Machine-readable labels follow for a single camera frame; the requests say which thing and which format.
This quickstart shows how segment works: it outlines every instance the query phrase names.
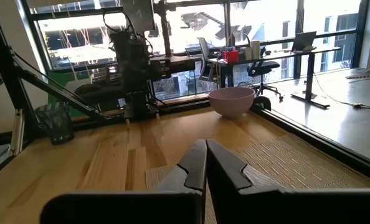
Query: red box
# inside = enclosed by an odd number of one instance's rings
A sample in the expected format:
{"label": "red box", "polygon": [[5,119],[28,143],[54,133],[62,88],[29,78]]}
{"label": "red box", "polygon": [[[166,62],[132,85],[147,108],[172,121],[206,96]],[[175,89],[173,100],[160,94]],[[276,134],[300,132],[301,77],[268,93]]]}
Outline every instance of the red box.
{"label": "red box", "polygon": [[234,50],[231,52],[222,52],[222,58],[227,63],[237,63],[239,62],[239,51]]}

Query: wooden tabletop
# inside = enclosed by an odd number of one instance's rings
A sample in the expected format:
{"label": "wooden tabletop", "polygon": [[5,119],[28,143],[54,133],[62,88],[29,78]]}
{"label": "wooden tabletop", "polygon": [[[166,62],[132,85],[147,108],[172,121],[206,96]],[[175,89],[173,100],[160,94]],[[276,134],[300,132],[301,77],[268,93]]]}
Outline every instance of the wooden tabletop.
{"label": "wooden tabletop", "polygon": [[89,129],[61,146],[34,141],[0,171],[0,223],[38,223],[51,198],[73,190],[145,190],[145,170],[176,164],[197,139],[228,149],[286,134],[246,113],[224,119],[210,108]]}
{"label": "wooden tabletop", "polygon": [[277,60],[277,59],[282,59],[282,58],[297,57],[297,56],[303,56],[303,55],[309,55],[309,54],[318,54],[318,53],[330,52],[330,51],[335,51],[335,50],[340,50],[340,48],[339,47],[318,47],[312,51],[304,51],[304,52],[298,52],[298,53],[283,52],[283,51],[272,52],[270,55],[265,55],[264,58],[253,59],[253,60],[243,60],[243,61],[239,61],[236,63],[227,63],[224,59],[218,60],[217,58],[209,59],[209,62],[218,63],[220,66],[227,66],[227,65],[232,66],[232,65],[242,65],[242,64],[247,64],[247,63],[255,63],[259,61],[268,61],[268,60]]}

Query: wastebasket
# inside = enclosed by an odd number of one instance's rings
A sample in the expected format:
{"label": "wastebasket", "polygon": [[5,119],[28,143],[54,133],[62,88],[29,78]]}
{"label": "wastebasket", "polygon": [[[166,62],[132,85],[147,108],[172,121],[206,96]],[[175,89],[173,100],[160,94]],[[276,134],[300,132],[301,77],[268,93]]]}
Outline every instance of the wastebasket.
{"label": "wastebasket", "polygon": [[36,109],[36,115],[53,145],[63,144],[74,138],[68,103],[40,106]]}

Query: chair wheel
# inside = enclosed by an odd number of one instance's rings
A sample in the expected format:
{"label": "chair wheel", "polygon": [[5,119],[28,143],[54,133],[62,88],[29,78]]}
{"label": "chair wheel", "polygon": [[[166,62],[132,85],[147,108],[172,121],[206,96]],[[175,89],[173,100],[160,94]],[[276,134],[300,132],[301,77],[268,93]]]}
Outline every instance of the chair wheel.
{"label": "chair wheel", "polygon": [[254,105],[259,105],[263,109],[271,110],[271,101],[265,96],[258,96],[254,99]]}

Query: laptop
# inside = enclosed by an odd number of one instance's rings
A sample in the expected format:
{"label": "laptop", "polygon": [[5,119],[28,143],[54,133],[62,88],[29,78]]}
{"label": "laptop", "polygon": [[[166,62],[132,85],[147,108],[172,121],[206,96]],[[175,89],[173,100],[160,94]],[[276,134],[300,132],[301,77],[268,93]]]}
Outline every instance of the laptop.
{"label": "laptop", "polygon": [[316,31],[296,34],[295,41],[292,47],[292,52],[304,50],[306,47],[312,47],[312,43],[315,40],[315,36]]}

